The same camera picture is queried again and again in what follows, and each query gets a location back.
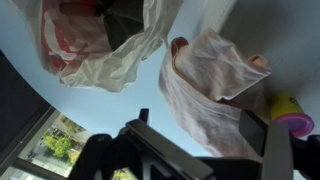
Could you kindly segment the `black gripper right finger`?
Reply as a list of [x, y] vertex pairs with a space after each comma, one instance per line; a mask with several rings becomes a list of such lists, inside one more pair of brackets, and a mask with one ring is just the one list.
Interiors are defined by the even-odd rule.
[[295, 138], [283, 123], [267, 125], [253, 112], [243, 110], [239, 132], [263, 158], [261, 180], [293, 180], [297, 170], [307, 180], [320, 180], [320, 135]]

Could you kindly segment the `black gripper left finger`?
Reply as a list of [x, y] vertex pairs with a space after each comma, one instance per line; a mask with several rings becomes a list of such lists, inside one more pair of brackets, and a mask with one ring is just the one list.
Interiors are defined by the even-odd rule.
[[123, 168], [138, 180], [214, 180], [213, 169], [152, 129], [148, 118], [143, 108], [117, 137], [91, 136], [68, 180], [111, 180]]

